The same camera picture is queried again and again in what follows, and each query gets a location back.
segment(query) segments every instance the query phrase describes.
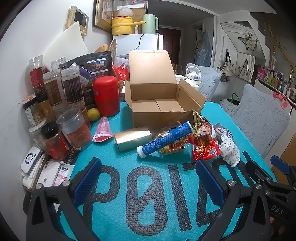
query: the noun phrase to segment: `green electric kettle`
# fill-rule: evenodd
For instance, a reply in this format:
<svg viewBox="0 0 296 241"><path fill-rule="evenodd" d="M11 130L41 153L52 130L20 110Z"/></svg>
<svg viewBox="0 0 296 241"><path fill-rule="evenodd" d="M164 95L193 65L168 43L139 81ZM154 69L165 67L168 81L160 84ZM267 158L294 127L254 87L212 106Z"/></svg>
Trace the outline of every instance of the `green electric kettle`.
<svg viewBox="0 0 296 241"><path fill-rule="evenodd" d="M142 25L142 34L155 34L155 31L158 30L158 18L153 14L145 14L143 21L146 24Z"/></svg>

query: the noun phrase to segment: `screw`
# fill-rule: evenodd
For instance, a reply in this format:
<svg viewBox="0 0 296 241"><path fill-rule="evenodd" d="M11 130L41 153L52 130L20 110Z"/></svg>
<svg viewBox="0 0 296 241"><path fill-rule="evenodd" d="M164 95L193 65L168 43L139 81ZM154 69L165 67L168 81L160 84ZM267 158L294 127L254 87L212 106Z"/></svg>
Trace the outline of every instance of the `screw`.
<svg viewBox="0 0 296 241"><path fill-rule="evenodd" d="M229 180L227 183L228 183L229 186L234 186L235 185L235 181L233 181L233 180Z"/></svg>
<svg viewBox="0 0 296 241"><path fill-rule="evenodd" d="M257 189L261 189L261 188L262 188L261 184L258 184L258 183L255 185L255 187L256 187Z"/></svg>
<svg viewBox="0 0 296 241"><path fill-rule="evenodd" d="M62 185L65 186L65 187L66 186L69 186L70 185L70 181L69 180L65 180L65 181L62 182Z"/></svg>
<svg viewBox="0 0 296 241"><path fill-rule="evenodd" d="M36 189L40 189L40 188L42 188L42 184L41 183L38 183L38 184L36 184L36 187L35 187Z"/></svg>

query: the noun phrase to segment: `jar of nuts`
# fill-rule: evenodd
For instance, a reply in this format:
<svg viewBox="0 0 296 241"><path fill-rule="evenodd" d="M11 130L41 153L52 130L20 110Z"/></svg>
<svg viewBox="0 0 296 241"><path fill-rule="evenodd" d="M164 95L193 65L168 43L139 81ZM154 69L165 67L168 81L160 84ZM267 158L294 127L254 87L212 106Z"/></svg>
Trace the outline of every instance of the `jar of nuts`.
<svg viewBox="0 0 296 241"><path fill-rule="evenodd" d="M43 120L43 115L39 109L36 95L29 95L22 101L22 107L32 126L38 125Z"/></svg>

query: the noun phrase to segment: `wooden door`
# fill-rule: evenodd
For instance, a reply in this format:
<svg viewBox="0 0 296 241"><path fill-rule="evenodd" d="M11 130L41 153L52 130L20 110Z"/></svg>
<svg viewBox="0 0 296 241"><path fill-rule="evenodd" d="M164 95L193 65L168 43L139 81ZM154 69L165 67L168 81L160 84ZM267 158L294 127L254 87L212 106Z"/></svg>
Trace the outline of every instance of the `wooden door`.
<svg viewBox="0 0 296 241"><path fill-rule="evenodd" d="M178 64L180 51L180 30L159 28L157 31L163 35L163 50L167 50L173 64Z"/></svg>

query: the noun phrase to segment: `turquoise table mat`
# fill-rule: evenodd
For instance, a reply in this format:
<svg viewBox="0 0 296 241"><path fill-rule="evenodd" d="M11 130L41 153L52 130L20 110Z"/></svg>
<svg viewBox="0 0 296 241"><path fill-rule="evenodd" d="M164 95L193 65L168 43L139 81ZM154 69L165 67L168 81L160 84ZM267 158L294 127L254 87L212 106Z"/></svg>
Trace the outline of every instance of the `turquoise table mat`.
<svg viewBox="0 0 296 241"><path fill-rule="evenodd" d="M221 158L210 161L226 180L239 185L254 183L246 174L243 151L274 178L268 165L226 112L216 103L206 102L201 113L212 125L228 128L240 150L236 168ZM98 121L91 129L94 135ZM120 113L109 118L113 133L132 127L131 110L120 103ZM114 139L92 143L76 161L72 177L97 157L102 162L98 183L78 209L84 221L101 241L114 240L197 240L217 214L219 207L209 198L191 163L191 151L145 159L136 149L119 152ZM242 207L237 208L224 236L232 233ZM76 239L63 213L60 218L66 234Z"/></svg>

